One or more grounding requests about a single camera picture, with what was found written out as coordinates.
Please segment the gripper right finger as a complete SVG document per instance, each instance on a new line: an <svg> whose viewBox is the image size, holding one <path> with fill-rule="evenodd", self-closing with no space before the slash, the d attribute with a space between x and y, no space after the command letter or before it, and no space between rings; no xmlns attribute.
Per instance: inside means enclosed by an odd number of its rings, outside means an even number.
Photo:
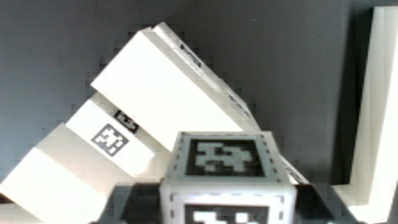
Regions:
<svg viewBox="0 0 398 224"><path fill-rule="evenodd" d="M296 185L292 224L354 224L354 218L326 184Z"/></svg>

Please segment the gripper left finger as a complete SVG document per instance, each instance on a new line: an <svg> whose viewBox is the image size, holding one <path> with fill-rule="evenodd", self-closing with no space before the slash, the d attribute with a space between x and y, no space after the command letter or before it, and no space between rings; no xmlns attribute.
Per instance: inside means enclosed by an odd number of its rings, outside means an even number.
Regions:
<svg viewBox="0 0 398 224"><path fill-rule="evenodd" d="M104 209L88 224L159 224L159 193L155 183L118 185Z"/></svg>

